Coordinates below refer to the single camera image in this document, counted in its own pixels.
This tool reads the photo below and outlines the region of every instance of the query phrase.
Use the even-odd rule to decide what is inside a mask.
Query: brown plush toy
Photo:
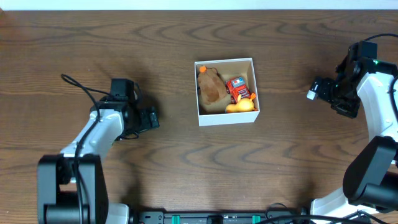
[[[217,69],[202,66],[199,71],[198,85],[204,104],[210,105],[224,98],[227,94],[226,88],[217,75]]]

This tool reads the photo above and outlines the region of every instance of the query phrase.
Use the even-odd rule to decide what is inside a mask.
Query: wooden tabletop
[[[110,201],[166,210],[295,207],[341,187],[368,143],[356,119],[306,99],[335,77],[349,45],[398,33],[395,11],[65,11],[0,17],[0,223],[36,223],[36,168],[88,121],[90,99],[64,83],[109,91],[138,82],[160,128],[121,141],[104,167]],[[382,37],[379,58],[397,62]],[[251,57],[255,123],[198,127],[193,63]],[[387,222],[398,213],[379,215]]]

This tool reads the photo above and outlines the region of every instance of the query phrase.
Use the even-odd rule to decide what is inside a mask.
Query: open box
[[[249,88],[250,92],[255,93],[257,96],[253,100],[254,107],[257,109],[257,111],[225,113],[226,106],[231,103],[230,94],[211,105],[204,105],[201,103],[201,96],[198,95],[197,76],[199,74],[199,68],[203,65],[208,68],[216,68],[218,75],[224,83],[232,78],[242,77],[246,82],[246,86]],[[195,62],[195,86],[197,89],[199,126],[250,123],[254,122],[260,113],[252,58]]]

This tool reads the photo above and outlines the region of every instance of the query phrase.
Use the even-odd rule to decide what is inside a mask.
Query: white backdrop
[[[398,9],[398,0],[0,0],[3,10]]]

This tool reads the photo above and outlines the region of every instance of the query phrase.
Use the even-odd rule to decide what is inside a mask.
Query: red toy truck
[[[226,92],[231,94],[231,102],[236,103],[238,100],[239,94],[242,95],[243,98],[250,98],[250,91],[246,86],[242,77],[233,78],[228,80],[226,83]]]

